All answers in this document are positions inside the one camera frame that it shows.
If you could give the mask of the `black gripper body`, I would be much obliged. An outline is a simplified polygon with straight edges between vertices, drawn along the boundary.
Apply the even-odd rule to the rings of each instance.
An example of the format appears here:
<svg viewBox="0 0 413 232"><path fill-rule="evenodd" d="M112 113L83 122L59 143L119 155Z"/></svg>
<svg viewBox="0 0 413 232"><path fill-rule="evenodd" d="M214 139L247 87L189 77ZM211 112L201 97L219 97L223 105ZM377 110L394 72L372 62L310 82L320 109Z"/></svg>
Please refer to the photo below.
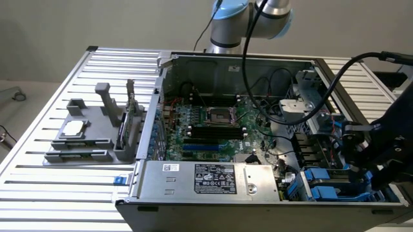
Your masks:
<svg viewBox="0 0 413 232"><path fill-rule="evenodd" d="M409 85L384 116L370 123L369 149L380 154L393 145L413 150L413 86Z"/></svg>

